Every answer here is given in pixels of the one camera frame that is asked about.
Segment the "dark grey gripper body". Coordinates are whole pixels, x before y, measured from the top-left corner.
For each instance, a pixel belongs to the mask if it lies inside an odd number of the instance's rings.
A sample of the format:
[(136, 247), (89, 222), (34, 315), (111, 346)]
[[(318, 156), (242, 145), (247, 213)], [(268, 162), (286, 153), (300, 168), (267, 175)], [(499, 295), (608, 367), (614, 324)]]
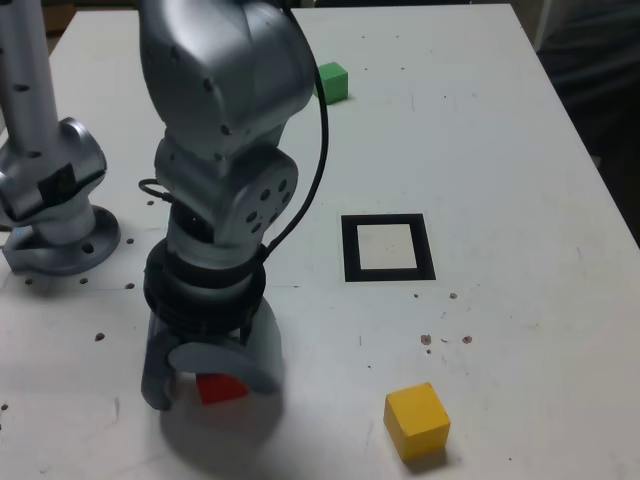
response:
[(166, 334), (169, 337), (175, 337), (179, 344), (191, 342), (204, 344), (220, 344), (232, 345), (233, 347), (245, 347), (247, 344), (247, 335), (243, 335), (241, 329), (236, 329), (220, 335), (197, 335), (189, 333), (180, 333), (176, 329), (170, 327), (159, 318), (151, 318), (149, 320), (149, 339), (155, 338), (160, 334)]

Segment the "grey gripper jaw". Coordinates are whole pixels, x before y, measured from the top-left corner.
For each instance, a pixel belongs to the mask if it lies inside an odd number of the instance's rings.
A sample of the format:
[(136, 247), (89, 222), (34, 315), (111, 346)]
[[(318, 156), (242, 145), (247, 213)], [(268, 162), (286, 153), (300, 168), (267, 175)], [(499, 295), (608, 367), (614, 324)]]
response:
[(169, 362), (169, 354), (173, 349), (195, 340), (198, 340), (198, 337), (192, 332), (176, 330), (163, 322), (149, 323), (141, 394), (154, 410), (171, 409), (178, 374), (196, 378), (194, 372), (188, 372), (184, 368), (176, 369)]
[(232, 376), (256, 394), (279, 393), (284, 372), (281, 335), (271, 306), (261, 301), (245, 347), (191, 342), (173, 349), (169, 362), (195, 374)]

